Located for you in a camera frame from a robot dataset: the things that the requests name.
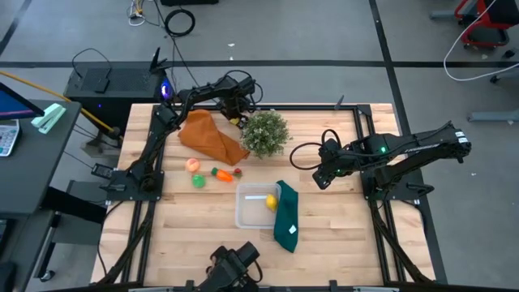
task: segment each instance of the gray floor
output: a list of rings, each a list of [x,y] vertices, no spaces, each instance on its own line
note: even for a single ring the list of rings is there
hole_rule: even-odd
[[[15,18],[22,0],[0,2],[0,38]],[[69,62],[82,49],[95,47],[110,60],[149,60],[157,46],[170,52],[171,41],[152,25],[130,27],[125,10],[130,1],[32,0],[0,62]],[[377,0],[393,61],[442,61],[461,32],[455,21],[431,21],[434,9],[454,8],[451,0]],[[144,12],[152,22],[157,14],[151,2]],[[365,0],[221,0],[215,6],[187,6],[197,17],[195,31],[178,40],[186,60],[360,60],[381,61],[382,54]],[[171,8],[162,7],[164,12]],[[180,19],[178,26],[185,25]],[[511,29],[509,47],[519,45],[519,31]],[[493,61],[495,52],[464,50],[458,45],[449,60]],[[85,54],[80,61],[101,60]],[[196,67],[200,83],[213,81],[230,67]],[[265,101],[393,102],[384,68],[368,67],[246,67],[263,85]],[[471,77],[492,69],[452,69],[457,77]],[[62,92],[70,68],[6,69],[32,82]],[[423,169],[424,179],[436,190],[429,195],[440,250],[452,284],[519,288],[519,195],[515,174],[519,156],[517,124],[468,123],[475,110],[519,107],[519,79],[498,85],[481,79],[470,83],[450,80],[443,69],[397,68],[397,80],[411,131],[437,128],[448,120],[464,130],[474,150],[459,165],[437,161]],[[193,82],[182,68],[175,69],[179,87]],[[53,97],[0,77],[22,95]],[[81,118],[79,125],[94,131]],[[93,165],[73,134],[66,150]],[[94,181],[89,170],[63,156],[52,184],[64,189],[68,180]],[[30,290],[86,285],[95,260],[95,248],[61,245],[50,267],[52,281],[34,281]]]

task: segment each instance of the butcher block table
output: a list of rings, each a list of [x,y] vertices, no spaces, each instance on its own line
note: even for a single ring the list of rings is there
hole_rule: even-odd
[[[392,105],[370,106],[376,132],[399,135]],[[127,168],[139,157],[151,113],[152,105],[132,106],[119,169]],[[305,142],[320,142],[321,134],[329,128],[337,131],[343,144],[356,140],[351,111],[290,110],[278,113],[288,121],[293,137],[285,146],[284,154],[263,160],[251,154],[235,166],[242,170],[243,176],[232,183],[218,181],[210,172],[213,167],[224,170],[234,167],[182,146],[178,133],[168,137],[162,163],[164,190],[155,211],[145,286],[184,286],[186,280],[194,280],[198,285],[205,279],[209,256],[219,246],[237,249],[246,241],[253,243],[260,253],[258,263],[264,273],[261,286],[327,286],[329,280],[337,280],[339,286],[383,284],[373,223],[359,174],[336,178],[327,190],[321,191],[312,179],[312,171],[296,170],[289,162],[292,149]],[[237,127],[216,111],[213,118],[220,131],[239,140]],[[301,148],[294,155],[295,163],[305,166],[320,163],[317,151],[316,146]],[[206,177],[206,186],[201,189],[191,185],[191,174],[184,169],[186,160],[192,157],[201,161],[199,173]],[[239,229],[235,224],[237,185],[279,180],[284,180],[299,193],[299,238],[294,254],[274,240],[272,230]],[[121,204],[105,222],[100,249],[107,269],[113,266],[127,245],[134,204]],[[400,244],[421,271],[434,278],[418,210],[402,202],[392,201],[391,205]],[[143,205],[141,220],[146,210]],[[387,243],[386,254],[391,278],[396,281],[396,268]],[[137,247],[130,281],[136,279],[139,255],[140,247]],[[255,266],[250,270],[251,277],[257,279]],[[97,259],[92,281],[103,276],[101,262]]]

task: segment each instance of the green cloth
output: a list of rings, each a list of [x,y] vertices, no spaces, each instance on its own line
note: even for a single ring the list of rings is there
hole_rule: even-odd
[[[294,252],[298,245],[298,193],[284,181],[277,184],[281,187],[281,197],[277,205],[274,239],[287,251]]]

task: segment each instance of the potted plant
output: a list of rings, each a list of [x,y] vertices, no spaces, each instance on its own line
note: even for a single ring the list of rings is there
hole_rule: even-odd
[[[282,154],[284,145],[292,139],[286,123],[286,120],[273,110],[254,114],[243,129],[242,146],[259,159]]]

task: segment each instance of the brown towel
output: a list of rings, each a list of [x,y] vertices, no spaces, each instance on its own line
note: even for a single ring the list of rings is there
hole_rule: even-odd
[[[235,165],[249,156],[249,152],[241,149],[238,142],[218,131],[211,113],[204,109],[187,115],[186,125],[178,133],[178,138],[184,146],[228,165]]]

